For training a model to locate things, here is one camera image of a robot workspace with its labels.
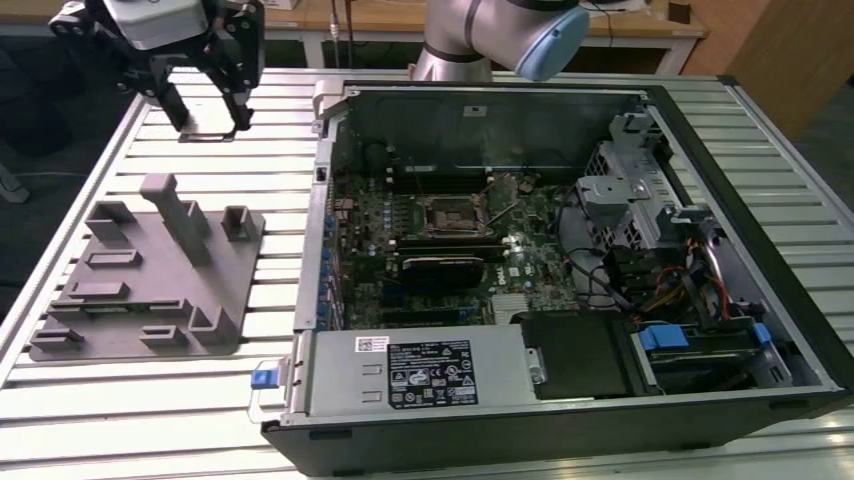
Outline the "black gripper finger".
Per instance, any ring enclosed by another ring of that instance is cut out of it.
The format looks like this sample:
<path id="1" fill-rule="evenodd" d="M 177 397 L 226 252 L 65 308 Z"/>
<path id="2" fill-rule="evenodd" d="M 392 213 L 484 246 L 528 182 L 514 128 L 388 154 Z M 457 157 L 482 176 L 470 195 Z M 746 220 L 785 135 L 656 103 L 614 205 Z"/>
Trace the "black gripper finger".
<path id="1" fill-rule="evenodd" d="M 199 69 L 221 91 L 235 130 L 251 126 L 247 102 L 265 69 L 266 7 L 262 1 L 203 1 L 210 26 Z"/>
<path id="2" fill-rule="evenodd" d="M 169 81 L 169 63 L 133 46 L 105 2 L 66 1 L 49 26 L 71 53 L 97 66 L 123 92 L 139 93 L 158 106 L 174 129 L 181 131 L 190 112 Z"/>

